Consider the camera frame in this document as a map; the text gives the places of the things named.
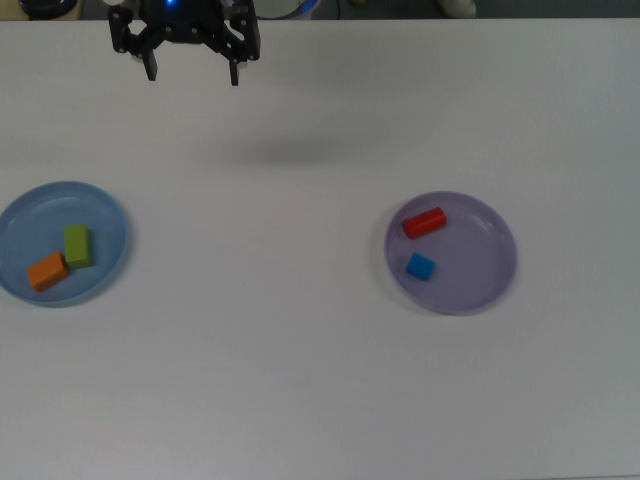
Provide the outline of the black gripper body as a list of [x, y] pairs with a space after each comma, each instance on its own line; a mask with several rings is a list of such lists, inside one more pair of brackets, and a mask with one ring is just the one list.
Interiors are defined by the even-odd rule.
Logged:
[[146, 24], [141, 33], [145, 45], [208, 44], [224, 26], [224, 18], [216, 12], [180, 16], [177, 11], [142, 11], [141, 20]]

